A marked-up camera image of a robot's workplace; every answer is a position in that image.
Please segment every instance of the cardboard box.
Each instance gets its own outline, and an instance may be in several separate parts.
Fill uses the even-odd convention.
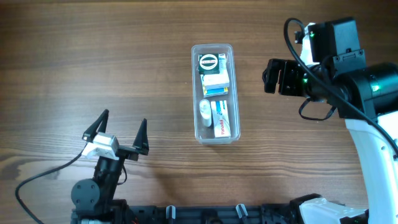
[[[200,75],[200,79],[201,79],[201,84],[203,87],[203,97],[211,97],[211,96],[220,96],[220,95],[225,95],[228,94],[228,88],[224,87],[224,88],[215,88],[212,90],[206,90],[205,85],[203,84],[203,76],[204,75]]]
[[[212,101],[211,113],[213,115],[214,135],[216,138],[230,138],[231,127],[229,125],[228,107],[226,100]]]
[[[202,84],[206,90],[229,87],[229,76],[226,69],[225,54],[219,54],[218,61],[220,64],[220,72],[217,74],[204,74],[204,77],[202,77]]]

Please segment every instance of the wooden table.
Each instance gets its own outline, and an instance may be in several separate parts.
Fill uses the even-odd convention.
[[[282,33],[288,17],[354,16],[368,65],[396,62],[397,9],[397,1],[332,0],[1,5],[0,223],[33,222],[16,185],[78,154],[105,108],[107,132],[121,144],[149,121],[150,153],[126,162],[129,178],[115,196],[130,205],[259,205],[318,193],[367,207],[344,121],[303,120],[303,98],[265,94],[261,73],[270,58],[292,58]],[[194,137],[191,47],[205,43],[234,48],[241,138],[232,145]],[[68,223],[71,188],[95,164],[81,158],[27,184],[21,197],[45,223]]]

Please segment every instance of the clear plastic container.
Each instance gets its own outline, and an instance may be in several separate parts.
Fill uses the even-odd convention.
[[[228,94],[220,96],[203,97],[203,87],[198,71],[200,54],[225,54],[226,67],[229,76]],[[201,44],[192,47],[192,88],[193,88],[193,119],[195,121],[195,137],[201,144],[231,144],[241,136],[239,123],[238,94],[236,93],[236,77],[234,66],[234,54],[229,44]],[[208,101],[227,101],[229,126],[231,128],[230,138],[215,138],[213,124],[207,128],[203,125],[199,109],[202,99]]]

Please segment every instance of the robotic arm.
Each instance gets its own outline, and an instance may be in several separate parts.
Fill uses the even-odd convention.
[[[301,23],[296,19],[290,21]],[[285,39],[289,46],[287,24]],[[303,222],[351,223],[350,217],[357,217],[358,222],[355,223],[398,223],[397,66],[382,63],[366,67],[365,53],[359,45],[353,18],[309,25],[305,32],[295,34],[295,42],[303,43],[302,58],[297,59],[297,54],[289,47],[296,61],[269,60],[263,73],[264,90],[275,93],[278,82],[281,95],[306,97],[299,110],[300,115],[309,101],[326,100],[333,106],[331,112],[338,109],[357,148],[369,200],[369,210],[360,216],[360,211],[353,212],[352,208],[321,202],[317,198],[307,200],[300,205]],[[306,65],[311,66],[315,78],[308,75]],[[327,91],[321,84],[335,93]],[[362,115],[346,106],[336,95],[351,103]]]
[[[99,156],[91,179],[80,180],[72,188],[73,224],[134,223],[135,215],[126,200],[114,200],[113,196],[126,159],[137,161],[138,155],[148,155],[147,120],[144,119],[132,147],[119,145],[118,139],[106,134],[109,111],[102,115],[84,132],[87,142],[82,155]]]

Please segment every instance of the label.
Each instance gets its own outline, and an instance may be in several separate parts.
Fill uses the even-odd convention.
[[[225,54],[219,54],[218,59],[220,60],[220,73],[226,70],[226,57]]]
[[[199,65],[205,70],[211,70],[218,64],[218,58],[212,54],[206,54],[199,60]]]
[[[228,108],[226,100],[210,102],[213,113],[214,135],[216,138],[230,138]]]

